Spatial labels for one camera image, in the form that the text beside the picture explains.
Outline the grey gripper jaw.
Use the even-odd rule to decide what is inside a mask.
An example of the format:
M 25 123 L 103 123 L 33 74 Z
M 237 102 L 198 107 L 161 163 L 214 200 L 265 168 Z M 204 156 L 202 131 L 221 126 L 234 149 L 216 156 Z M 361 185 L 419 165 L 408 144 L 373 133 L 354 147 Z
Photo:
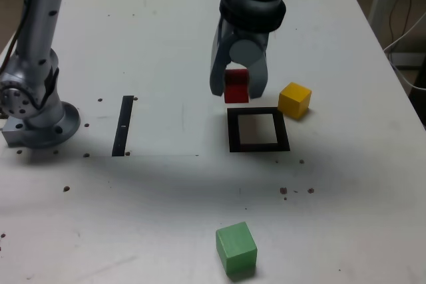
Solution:
M 230 47 L 231 61 L 248 70 L 248 95 L 260 98 L 268 82 L 268 68 L 263 49 L 255 42 L 240 39 Z

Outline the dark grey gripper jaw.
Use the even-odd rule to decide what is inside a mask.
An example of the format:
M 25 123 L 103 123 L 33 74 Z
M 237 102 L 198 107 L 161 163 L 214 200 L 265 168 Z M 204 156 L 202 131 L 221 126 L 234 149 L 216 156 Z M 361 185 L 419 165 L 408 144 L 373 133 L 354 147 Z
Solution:
M 222 96 L 225 87 L 225 70 L 230 64 L 230 47 L 234 43 L 234 28 L 225 19 L 220 19 L 212 45 L 210 64 L 210 90 L 215 96 Z

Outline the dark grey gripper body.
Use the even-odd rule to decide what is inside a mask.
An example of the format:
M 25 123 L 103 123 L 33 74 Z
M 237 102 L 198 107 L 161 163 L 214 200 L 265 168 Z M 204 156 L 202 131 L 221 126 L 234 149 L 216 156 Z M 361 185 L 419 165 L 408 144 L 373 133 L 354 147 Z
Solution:
M 269 33 L 253 33 L 250 31 L 234 30 L 234 34 L 239 39 L 246 39 L 257 43 L 267 43 Z

